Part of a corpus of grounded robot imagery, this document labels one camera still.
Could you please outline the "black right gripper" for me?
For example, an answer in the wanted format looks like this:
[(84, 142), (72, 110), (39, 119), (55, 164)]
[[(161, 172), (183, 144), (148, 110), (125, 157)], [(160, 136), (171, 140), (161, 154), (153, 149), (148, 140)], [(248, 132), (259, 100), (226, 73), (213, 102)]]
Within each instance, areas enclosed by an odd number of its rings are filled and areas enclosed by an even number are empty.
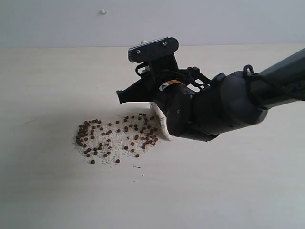
[(119, 102), (155, 102), (168, 119), (192, 119), (195, 91), (188, 85), (198, 85), (192, 76), (198, 70), (180, 69), (174, 54), (140, 57), (140, 63), (148, 69), (131, 86), (116, 91)]

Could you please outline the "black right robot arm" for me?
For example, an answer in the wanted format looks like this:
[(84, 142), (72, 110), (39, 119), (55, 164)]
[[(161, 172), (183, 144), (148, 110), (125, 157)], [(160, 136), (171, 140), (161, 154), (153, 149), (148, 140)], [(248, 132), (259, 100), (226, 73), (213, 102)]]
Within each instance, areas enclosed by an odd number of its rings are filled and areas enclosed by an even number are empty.
[(148, 67), (118, 91), (120, 103), (153, 102), (166, 117), (170, 135), (211, 141), (218, 135), (262, 122), (270, 108), (305, 98), (305, 52), (255, 73), (246, 65), (207, 79), (198, 68), (179, 69), (174, 51), (131, 49), (131, 62)]

